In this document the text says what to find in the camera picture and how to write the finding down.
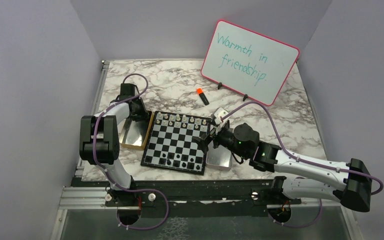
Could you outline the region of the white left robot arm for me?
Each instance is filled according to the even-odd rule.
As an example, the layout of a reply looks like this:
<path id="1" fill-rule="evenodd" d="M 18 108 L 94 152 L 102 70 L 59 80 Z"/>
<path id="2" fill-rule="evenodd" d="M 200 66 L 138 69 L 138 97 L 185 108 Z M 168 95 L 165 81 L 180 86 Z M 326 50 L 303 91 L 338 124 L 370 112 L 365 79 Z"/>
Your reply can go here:
<path id="1" fill-rule="evenodd" d="M 133 177 L 119 160 L 121 146 L 142 149 L 149 132 L 152 112 L 147 110 L 135 84 L 122 83 L 120 94 L 106 110 L 80 120 L 79 156 L 97 166 L 118 192 L 124 205 L 137 200 Z"/>

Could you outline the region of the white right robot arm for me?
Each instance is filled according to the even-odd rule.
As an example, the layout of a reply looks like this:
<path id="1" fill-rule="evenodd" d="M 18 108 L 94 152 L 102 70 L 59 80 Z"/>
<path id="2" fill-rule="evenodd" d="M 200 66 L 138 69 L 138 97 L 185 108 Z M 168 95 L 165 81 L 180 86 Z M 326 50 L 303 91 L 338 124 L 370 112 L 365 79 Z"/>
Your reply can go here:
<path id="1" fill-rule="evenodd" d="M 349 162 L 304 159 L 295 152 L 260 140 L 260 134 L 243 123 L 230 130 L 213 128 L 209 133 L 194 136 L 198 149 L 207 153 L 209 145 L 222 146 L 249 161 L 249 165 L 262 172 L 286 173 L 302 179 L 283 178 L 280 184 L 268 190 L 269 199 L 280 204 L 284 200 L 299 198 L 326 199 L 342 206 L 367 213 L 370 211 L 372 179 L 362 160 Z"/>

